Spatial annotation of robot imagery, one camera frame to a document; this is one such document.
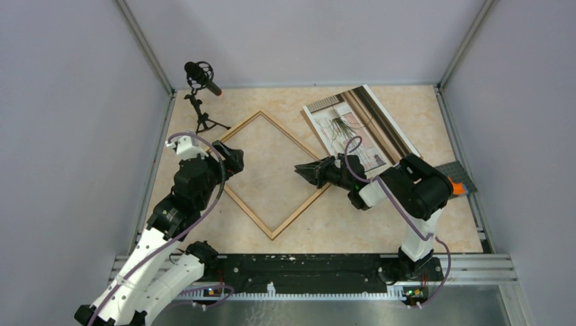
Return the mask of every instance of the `wooden picture frame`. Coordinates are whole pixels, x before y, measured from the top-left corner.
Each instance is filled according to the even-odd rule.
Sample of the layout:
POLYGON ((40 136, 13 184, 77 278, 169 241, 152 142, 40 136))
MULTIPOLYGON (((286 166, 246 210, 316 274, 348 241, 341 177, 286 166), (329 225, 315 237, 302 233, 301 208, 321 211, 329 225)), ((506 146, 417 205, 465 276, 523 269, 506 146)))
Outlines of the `wooden picture frame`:
MULTIPOLYGON (((320 160, 320 157, 307 144, 299 140, 296 135, 290 131, 290 129, 284 126, 274 116, 270 115, 266 110, 256 111, 254 114, 244 119, 241 123, 229 129, 217 140, 221 141, 222 143, 226 143, 228 139, 232 138, 237 132, 249 125, 257 117, 265 118, 274 127, 276 127, 276 129, 280 130, 288 139, 293 141, 314 160, 320 160)), ((284 220, 284 222, 282 222, 280 226, 278 226, 275 230, 270 230, 270 228, 250 209, 250 207, 248 207, 242 198, 240 198, 232 189, 230 189, 230 187, 224 185, 224 191, 271 240, 274 240, 280 233, 286 230, 288 225, 292 224, 292 222, 294 222, 316 199, 318 199, 318 197, 320 197, 320 195, 323 194, 329 188, 329 186, 330 184, 328 183, 322 189, 318 189, 311 197, 309 197, 302 205, 300 205, 300 207, 298 207, 294 213, 288 216, 288 218, 286 218, 286 220, 284 220)))

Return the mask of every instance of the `gray wall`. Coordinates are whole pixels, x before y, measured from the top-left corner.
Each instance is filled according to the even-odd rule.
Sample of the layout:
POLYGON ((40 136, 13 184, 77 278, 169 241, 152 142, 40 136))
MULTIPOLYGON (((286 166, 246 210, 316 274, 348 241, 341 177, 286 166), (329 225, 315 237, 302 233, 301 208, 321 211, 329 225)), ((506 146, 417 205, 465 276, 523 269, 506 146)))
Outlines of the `gray wall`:
POLYGON ((576 1, 500 1, 448 86, 496 248, 537 325, 573 325, 576 1))
POLYGON ((167 96, 112 1, 10 1, 0 33, 0 324, 77 325, 128 246, 167 96))
POLYGON ((484 0, 132 0, 172 85, 205 60, 220 86, 432 84, 484 0))

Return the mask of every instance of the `microphone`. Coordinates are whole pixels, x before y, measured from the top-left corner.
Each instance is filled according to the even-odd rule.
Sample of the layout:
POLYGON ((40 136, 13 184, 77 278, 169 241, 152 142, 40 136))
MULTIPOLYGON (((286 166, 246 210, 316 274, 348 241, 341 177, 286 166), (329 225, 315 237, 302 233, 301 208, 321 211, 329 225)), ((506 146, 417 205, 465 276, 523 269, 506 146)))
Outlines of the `microphone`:
POLYGON ((220 96, 222 95, 222 90, 218 87, 211 79, 211 76, 206 74, 206 71, 202 67, 198 65, 196 62, 187 62, 184 65, 184 70, 186 70, 188 84, 192 85, 192 81, 200 84, 202 88, 207 88, 211 91, 214 95, 220 96))

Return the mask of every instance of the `orange part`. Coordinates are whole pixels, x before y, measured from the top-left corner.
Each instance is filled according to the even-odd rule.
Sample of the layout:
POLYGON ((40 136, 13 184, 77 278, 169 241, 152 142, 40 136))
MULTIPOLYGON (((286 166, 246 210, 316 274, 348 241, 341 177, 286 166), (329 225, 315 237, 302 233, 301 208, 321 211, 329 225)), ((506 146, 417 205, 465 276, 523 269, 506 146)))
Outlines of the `orange part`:
POLYGON ((455 196, 465 195, 467 193, 464 183, 455 183, 450 177, 448 177, 448 180, 450 180, 452 188, 454 188, 453 194, 455 196))

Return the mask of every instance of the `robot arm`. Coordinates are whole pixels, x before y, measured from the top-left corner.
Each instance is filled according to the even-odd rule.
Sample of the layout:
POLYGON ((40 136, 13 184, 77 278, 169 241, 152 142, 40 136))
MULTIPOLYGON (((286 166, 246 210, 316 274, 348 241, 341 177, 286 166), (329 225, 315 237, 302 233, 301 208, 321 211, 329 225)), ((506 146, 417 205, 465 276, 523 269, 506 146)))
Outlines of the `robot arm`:
MULTIPOLYGON (((414 226, 406 229, 406 236, 399 249, 401 269, 407 275, 417 274, 432 257, 432 237, 436 223, 453 193, 452 182, 424 160, 409 154, 400 162, 386 169, 379 177, 381 182, 358 180, 346 168, 343 154, 330 156, 309 164, 295 166, 295 171, 317 188, 327 182, 349 191, 348 198, 357 209, 367 210, 393 195, 407 215, 407 222, 414 226)), ((366 179, 364 167, 356 155, 347 155, 350 169, 361 179, 366 179)))
POLYGON ((218 161, 190 136, 166 142, 166 146, 182 158, 172 190, 154 207, 140 241, 115 280, 91 305, 78 308, 74 318, 81 325, 151 325, 182 289, 202 277, 206 265, 217 260, 218 252, 205 242, 196 242, 188 246, 176 266, 150 285, 162 263, 180 244, 173 239, 184 239, 185 235, 180 234, 200 219, 200 211, 207 208, 216 185, 244 168, 243 151, 230 149, 219 141, 213 147, 223 157, 224 175, 218 161), (141 266, 130 274, 138 265, 141 266))

